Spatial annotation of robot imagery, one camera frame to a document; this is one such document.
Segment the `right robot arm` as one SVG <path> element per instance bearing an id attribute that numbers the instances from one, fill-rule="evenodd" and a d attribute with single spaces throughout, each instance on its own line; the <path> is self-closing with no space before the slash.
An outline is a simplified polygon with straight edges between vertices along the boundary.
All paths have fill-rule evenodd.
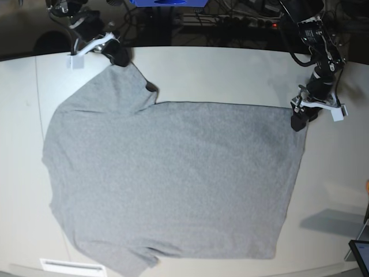
<path id="1" fill-rule="evenodd" d="M 98 10 L 86 6 L 87 1 L 46 1 L 49 18 L 63 27 L 74 40 L 67 56 L 69 69 L 82 69 L 84 56 L 94 52 L 105 56 L 111 64 L 126 67 L 130 54 L 121 45 L 119 31 L 106 31 Z"/>

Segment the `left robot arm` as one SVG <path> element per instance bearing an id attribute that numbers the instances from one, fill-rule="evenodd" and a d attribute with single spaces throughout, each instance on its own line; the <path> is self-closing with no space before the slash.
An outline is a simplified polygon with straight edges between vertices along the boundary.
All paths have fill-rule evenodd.
<path id="1" fill-rule="evenodd" d="M 342 121 L 348 115 L 347 108 L 337 96 L 338 82 L 345 61 L 327 31 L 323 21 L 322 1 L 280 1 L 284 10 L 281 21 L 289 17 L 296 25 L 299 37 L 308 46 L 311 59 L 303 62 L 295 55 L 288 39 L 279 25 L 282 40 L 293 60 L 302 67 L 313 66 L 314 70 L 306 85 L 299 85 L 299 93 L 291 100 L 293 114 L 291 128 L 299 132 L 318 117 L 321 110 L 330 111 L 333 121 Z"/>

